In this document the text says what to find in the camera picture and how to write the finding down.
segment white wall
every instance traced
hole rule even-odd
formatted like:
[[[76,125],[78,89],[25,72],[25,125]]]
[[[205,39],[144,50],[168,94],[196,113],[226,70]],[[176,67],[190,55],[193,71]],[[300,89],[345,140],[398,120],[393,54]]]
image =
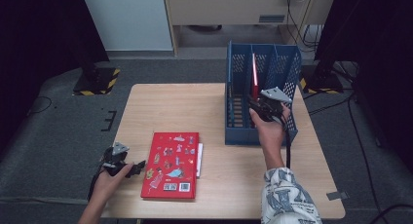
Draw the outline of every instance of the white wall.
[[[106,51],[172,51],[164,0],[85,0]]]

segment blue crate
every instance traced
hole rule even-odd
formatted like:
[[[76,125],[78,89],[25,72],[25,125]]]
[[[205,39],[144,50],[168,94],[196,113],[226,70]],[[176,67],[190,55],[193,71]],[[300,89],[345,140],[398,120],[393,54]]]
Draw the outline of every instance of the blue crate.
[[[259,145],[258,131],[249,117],[247,96],[251,90],[252,54],[258,71],[259,90],[278,87],[292,100],[301,71],[301,54],[297,46],[273,44],[235,44],[227,51],[225,85],[225,144]],[[298,132],[294,116],[288,121],[291,141]]]

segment gray carpet floor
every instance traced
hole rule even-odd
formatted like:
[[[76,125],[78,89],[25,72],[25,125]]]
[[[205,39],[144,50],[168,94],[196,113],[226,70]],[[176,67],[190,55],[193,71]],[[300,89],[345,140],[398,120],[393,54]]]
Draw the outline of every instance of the gray carpet floor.
[[[12,141],[11,150],[0,164],[3,201],[0,223],[76,223],[85,207],[97,161],[113,143],[132,85],[225,82],[224,59],[114,59],[111,64],[121,72],[107,95],[72,95],[80,69],[54,77],[43,85],[30,115]],[[342,101],[351,93],[317,94],[305,102],[308,110],[314,111]],[[396,204],[413,205],[413,174],[391,149],[376,146],[374,133],[354,99],[350,107],[380,209]],[[112,117],[109,111],[117,114],[110,131],[103,131],[108,128],[105,119]],[[343,200],[346,216],[323,223],[369,223],[379,212],[347,102],[312,114],[311,118],[336,186],[349,195]],[[17,198],[57,200],[23,203],[17,202]],[[73,205],[52,204],[53,201]],[[386,220],[377,223],[411,223],[413,210],[397,208],[386,215]],[[135,222],[102,220],[102,223]],[[259,223],[259,220],[144,220],[143,223]]]

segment black curtain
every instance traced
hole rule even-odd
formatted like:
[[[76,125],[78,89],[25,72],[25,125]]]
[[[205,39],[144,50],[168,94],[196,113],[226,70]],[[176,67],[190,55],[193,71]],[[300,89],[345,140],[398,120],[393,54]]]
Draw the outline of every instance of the black curtain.
[[[377,139],[413,172],[412,0],[334,0],[316,59],[359,64],[354,87]]]
[[[109,60],[85,0],[0,0],[0,154],[49,78]]]

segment patterned sleeve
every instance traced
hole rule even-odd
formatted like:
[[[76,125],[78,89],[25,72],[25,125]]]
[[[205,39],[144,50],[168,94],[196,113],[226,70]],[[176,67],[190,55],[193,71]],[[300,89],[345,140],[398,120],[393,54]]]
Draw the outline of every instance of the patterned sleeve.
[[[262,191],[262,224],[321,223],[310,194],[297,183],[289,168],[274,168],[265,175]]]

